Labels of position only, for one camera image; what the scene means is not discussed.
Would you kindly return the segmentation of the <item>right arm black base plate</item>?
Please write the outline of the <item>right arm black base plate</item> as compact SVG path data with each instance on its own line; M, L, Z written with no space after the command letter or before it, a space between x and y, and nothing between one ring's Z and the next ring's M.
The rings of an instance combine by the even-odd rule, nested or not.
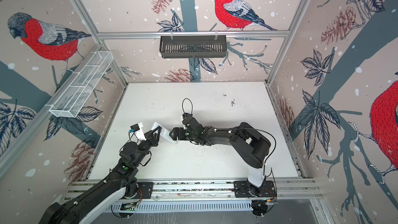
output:
M271 180L265 180L261 186L256 187L248 180L234 181L233 190L236 198L275 198L276 187Z

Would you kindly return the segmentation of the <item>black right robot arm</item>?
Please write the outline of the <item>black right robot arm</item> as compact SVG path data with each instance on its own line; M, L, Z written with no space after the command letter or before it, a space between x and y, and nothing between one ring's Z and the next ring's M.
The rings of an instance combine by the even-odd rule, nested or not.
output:
M274 184L267 184L265 165L275 151L271 141L262 130L255 129L246 122L238 127L218 129L213 126L202 126L192 114L184 113L182 127L175 127L169 134L174 141L190 141L201 146L232 146L239 156L249 165L246 181L235 181L234 192L237 198L275 197Z

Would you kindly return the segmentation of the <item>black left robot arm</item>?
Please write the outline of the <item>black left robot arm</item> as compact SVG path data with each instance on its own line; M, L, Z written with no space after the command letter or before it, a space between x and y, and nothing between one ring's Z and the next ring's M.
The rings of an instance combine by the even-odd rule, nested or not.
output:
M139 183L138 167L159 144L162 127L144 134L139 143L127 142L120 151L118 164L96 185L64 204L54 203L43 214L40 224L90 224L108 207L122 198L150 199L153 183Z

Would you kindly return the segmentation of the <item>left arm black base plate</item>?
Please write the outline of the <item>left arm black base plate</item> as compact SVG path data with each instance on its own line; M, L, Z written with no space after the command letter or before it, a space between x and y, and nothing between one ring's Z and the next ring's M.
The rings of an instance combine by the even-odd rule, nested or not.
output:
M150 199L154 183L134 182L126 187L124 199Z

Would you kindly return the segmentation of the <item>white remote control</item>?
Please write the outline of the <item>white remote control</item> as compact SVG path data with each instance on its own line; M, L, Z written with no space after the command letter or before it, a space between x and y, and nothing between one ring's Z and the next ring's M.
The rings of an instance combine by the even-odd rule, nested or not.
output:
M155 130L156 128L160 127L158 133L160 135L161 138L165 139L166 141L170 142L171 144L175 145L177 144L177 141L174 141L171 137L170 137L170 131L168 129L166 129L164 126L160 125L159 123L157 123L156 121L153 123L151 130Z

